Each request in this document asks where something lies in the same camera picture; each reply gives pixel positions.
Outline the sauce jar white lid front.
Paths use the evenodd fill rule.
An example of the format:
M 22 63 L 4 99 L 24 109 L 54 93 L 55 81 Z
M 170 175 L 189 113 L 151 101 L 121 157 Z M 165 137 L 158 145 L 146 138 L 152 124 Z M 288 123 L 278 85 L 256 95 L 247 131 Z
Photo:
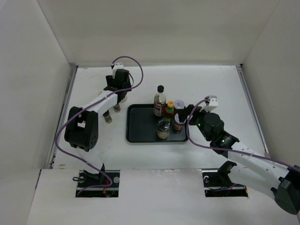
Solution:
M 175 114 L 174 116 L 174 124 L 173 124 L 173 128 L 176 130 L 176 131 L 181 131 L 184 126 L 185 126 L 185 122 L 186 121 L 183 121 L 183 122 L 180 122 L 180 119 L 179 119 L 179 114 Z

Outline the sauce jar white lid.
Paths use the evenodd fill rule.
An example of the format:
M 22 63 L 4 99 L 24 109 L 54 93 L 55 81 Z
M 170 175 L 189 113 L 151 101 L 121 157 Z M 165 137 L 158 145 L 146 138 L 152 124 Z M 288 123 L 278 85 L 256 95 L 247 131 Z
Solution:
M 173 124 L 173 128 L 176 130 L 176 131 L 181 131 L 184 126 L 185 126 L 185 122 L 186 121 L 183 121 L 183 122 L 180 122 L 180 119 L 179 119 L 179 114 L 175 114 L 174 116 L 174 124 Z
M 185 103 L 182 100 L 175 100 L 174 101 L 174 109 L 181 110 L 185 108 Z

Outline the chili sauce bottle green label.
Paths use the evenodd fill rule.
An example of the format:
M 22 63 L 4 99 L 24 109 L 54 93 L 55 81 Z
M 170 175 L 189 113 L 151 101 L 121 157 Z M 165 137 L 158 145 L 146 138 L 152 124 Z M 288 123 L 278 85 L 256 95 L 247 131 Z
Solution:
M 165 107 L 164 119 L 168 122 L 171 122 L 174 117 L 174 102 L 168 101 Z

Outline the large grinder black top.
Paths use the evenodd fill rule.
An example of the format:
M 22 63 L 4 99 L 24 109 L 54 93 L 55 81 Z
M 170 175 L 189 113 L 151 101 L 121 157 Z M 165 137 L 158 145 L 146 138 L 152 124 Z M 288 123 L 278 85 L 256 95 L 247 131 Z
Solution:
M 127 101 L 127 99 L 128 99 L 128 96 L 127 96 L 127 94 L 125 94 L 120 102 L 125 103 Z

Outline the clear shaker black flip lid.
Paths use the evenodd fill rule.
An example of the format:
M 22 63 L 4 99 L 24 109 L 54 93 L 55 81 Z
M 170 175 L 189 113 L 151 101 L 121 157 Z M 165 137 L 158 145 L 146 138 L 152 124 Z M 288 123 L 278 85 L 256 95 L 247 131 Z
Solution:
M 170 122 L 167 120 L 160 120 L 157 124 L 157 135 L 160 139 L 166 139 L 169 136 Z

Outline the soy sauce bottle red label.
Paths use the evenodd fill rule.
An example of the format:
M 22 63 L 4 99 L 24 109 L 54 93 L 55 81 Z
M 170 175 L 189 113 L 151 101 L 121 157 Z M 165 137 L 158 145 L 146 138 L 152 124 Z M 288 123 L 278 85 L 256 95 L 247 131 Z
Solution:
M 164 86 L 159 85 L 154 96 L 154 115 L 157 117 L 162 117 L 165 113 L 166 95 L 164 90 Z

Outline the small spice jar black lid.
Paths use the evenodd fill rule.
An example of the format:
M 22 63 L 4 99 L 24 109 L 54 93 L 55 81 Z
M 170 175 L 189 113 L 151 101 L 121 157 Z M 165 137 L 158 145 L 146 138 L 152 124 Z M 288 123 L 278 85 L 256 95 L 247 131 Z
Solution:
M 119 113 L 120 110 L 121 110 L 120 105 L 115 105 L 115 106 L 113 107 L 113 110 L 114 110 L 116 113 Z

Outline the small spice jar front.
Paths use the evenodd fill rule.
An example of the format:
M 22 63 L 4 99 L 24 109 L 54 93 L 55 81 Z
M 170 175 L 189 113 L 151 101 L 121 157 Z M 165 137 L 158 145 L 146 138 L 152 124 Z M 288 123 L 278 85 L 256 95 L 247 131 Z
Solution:
M 112 118 L 111 118 L 111 116 L 110 116 L 109 111 L 106 111 L 106 112 L 103 114 L 103 117 L 104 117 L 106 123 L 109 124 L 109 123 L 112 122 Z

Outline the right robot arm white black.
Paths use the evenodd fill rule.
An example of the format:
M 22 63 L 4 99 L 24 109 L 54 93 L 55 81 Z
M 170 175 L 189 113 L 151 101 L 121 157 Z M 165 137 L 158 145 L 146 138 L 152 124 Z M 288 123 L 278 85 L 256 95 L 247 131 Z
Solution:
M 210 103 L 204 107 L 189 105 L 178 110 L 179 121 L 195 125 L 210 144 L 208 149 L 227 158 L 219 169 L 217 180 L 222 185 L 231 182 L 244 184 L 275 201 L 284 211 L 297 215 L 300 212 L 300 168 L 276 161 L 248 148 L 237 137 L 224 129 L 220 116 L 213 113 Z

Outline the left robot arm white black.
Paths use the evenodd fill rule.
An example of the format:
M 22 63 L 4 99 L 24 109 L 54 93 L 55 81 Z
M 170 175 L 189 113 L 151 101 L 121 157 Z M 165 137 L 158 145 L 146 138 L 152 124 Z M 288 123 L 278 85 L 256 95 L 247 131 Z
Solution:
M 88 153 L 98 141 L 99 117 L 110 119 L 109 109 L 119 107 L 126 98 L 127 90 L 131 87 L 130 72 L 126 69 L 114 69 L 112 75 L 107 75 L 107 86 L 101 94 L 83 107 L 73 106 L 69 110 L 68 119 L 80 113 L 67 124 L 64 139 L 73 148 L 79 148 Z

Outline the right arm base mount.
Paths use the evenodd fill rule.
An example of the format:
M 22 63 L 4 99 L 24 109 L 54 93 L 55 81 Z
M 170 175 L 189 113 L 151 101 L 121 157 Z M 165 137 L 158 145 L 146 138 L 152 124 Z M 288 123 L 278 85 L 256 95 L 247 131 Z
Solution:
M 206 197 L 248 197 L 247 187 L 233 183 L 228 176 L 235 166 L 235 162 L 226 161 L 220 168 L 202 170 Z

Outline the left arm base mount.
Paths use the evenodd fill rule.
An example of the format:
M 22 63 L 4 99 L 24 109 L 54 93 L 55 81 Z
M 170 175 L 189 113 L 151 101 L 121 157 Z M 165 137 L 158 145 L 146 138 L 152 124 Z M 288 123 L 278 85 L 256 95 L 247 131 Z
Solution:
M 119 197 L 120 170 L 106 170 L 102 165 L 101 172 L 90 173 L 80 170 L 72 178 L 76 182 L 77 198 L 117 198 Z

